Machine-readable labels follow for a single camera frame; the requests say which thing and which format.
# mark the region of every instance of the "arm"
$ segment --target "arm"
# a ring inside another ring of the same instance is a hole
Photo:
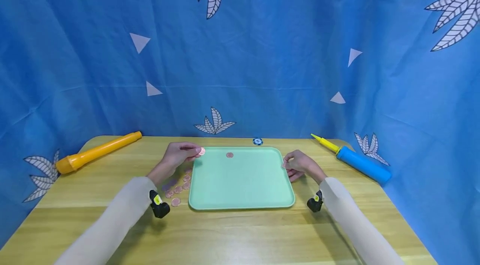
[[[295,151],[285,156],[284,167],[288,170],[290,180],[306,173],[319,184],[328,211],[367,265],[404,264],[392,246],[360,211],[348,190],[337,179],[327,177],[315,161],[302,152]]]
[[[114,197],[100,218],[55,262],[56,265],[105,264],[150,205],[150,190],[170,177],[184,161],[198,157],[192,143],[170,143],[163,159],[146,177],[135,177]]]

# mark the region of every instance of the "hand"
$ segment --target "hand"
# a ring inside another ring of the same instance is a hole
[[[319,184],[327,177],[317,162],[298,149],[285,155],[282,167],[287,170],[291,182],[305,173]]]
[[[171,177],[177,167],[183,162],[191,162],[198,158],[201,146],[192,142],[172,142],[167,146],[167,150],[162,160],[155,166],[147,177],[155,185]]]

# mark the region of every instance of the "yellow nozzle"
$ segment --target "yellow nozzle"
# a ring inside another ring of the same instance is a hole
[[[340,151],[340,148],[336,145],[334,145],[333,143],[329,142],[327,139],[325,138],[321,138],[319,136],[316,136],[316,135],[313,135],[313,134],[310,134],[313,136],[313,138],[315,138],[316,140],[318,140],[318,142],[320,142],[321,145],[325,146],[326,148],[328,149],[331,149],[333,152],[335,152],[335,154],[337,154],[339,151]]]
[[[97,146],[96,148],[89,149],[88,151],[78,153],[75,155],[67,156],[59,160],[55,166],[59,173],[71,173],[87,164],[90,161],[93,161],[97,158],[100,158],[104,155],[107,155],[117,149],[123,148],[124,146],[135,142],[142,138],[142,133],[135,132],[125,135],[123,137],[114,139],[110,142]]]

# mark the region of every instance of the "person's left hand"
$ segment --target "person's left hand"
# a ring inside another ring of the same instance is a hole
[[[172,142],[167,146],[167,150],[162,160],[155,166],[147,177],[155,185],[171,177],[177,167],[183,162],[191,162],[198,158],[201,146],[192,142]]]

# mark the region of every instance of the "yellow label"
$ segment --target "yellow label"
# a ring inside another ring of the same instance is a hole
[[[160,199],[160,196],[159,195],[155,195],[155,197],[153,198],[153,201],[155,202],[155,204],[157,205],[160,205],[162,203],[162,200]]]

